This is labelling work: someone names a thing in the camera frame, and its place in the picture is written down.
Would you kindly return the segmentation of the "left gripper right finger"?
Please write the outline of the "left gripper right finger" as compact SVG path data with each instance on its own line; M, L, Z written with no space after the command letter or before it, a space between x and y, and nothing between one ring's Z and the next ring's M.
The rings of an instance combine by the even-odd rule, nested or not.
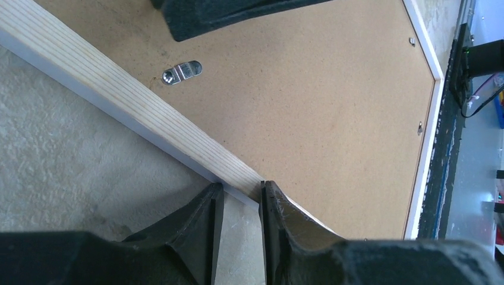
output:
M259 207L267 284L495 284L487 251L460 240L348 240L289 201L273 181Z

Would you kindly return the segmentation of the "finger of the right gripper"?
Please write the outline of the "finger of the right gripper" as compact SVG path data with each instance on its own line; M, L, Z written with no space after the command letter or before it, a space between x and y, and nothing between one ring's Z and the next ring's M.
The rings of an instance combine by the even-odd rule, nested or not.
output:
M326 0L152 0L176 42L252 18L324 3Z

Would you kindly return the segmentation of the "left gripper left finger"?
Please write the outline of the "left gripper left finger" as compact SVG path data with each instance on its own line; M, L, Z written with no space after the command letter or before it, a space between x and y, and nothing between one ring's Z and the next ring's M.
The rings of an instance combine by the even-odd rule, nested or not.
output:
M1 234L2 284L213 284L223 186L120 242L90 232Z

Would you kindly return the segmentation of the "wooden picture frame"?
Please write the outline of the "wooden picture frame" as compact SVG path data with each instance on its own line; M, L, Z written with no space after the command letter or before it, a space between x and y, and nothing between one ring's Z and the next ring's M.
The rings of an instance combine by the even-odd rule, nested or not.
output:
M415 197L421 200L412 228L416 238L444 78L417 3L410 1L409 8L415 11L411 20L420 31L411 43L423 44L436 79L429 119L422 128L426 141L420 157L421 180L414 189ZM250 166L179 111L162 106L147 87L45 10L40 1L1 2L1 44L159 148L175 149L177 159L202 176L258 199L260 182L264 179Z

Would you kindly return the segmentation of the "brown fibreboard backing board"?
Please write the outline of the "brown fibreboard backing board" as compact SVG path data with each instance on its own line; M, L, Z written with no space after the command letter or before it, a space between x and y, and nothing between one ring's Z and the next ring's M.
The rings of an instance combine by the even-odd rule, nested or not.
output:
M149 1L40 5L337 234L415 238L436 79L410 1L329 1L183 42ZM200 75L162 82L190 61Z

